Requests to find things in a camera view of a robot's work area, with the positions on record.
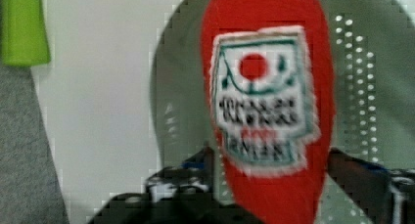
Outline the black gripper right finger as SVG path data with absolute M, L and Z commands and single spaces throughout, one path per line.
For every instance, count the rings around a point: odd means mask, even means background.
M 415 224 L 413 168 L 387 169 L 332 149 L 327 172 L 374 224 Z

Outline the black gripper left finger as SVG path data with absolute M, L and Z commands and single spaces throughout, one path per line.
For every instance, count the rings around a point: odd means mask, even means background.
M 214 151 L 205 147 L 149 177 L 143 193 L 114 196 L 87 224 L 261 224 L 241 206 L 214 197 L 213 172 Z

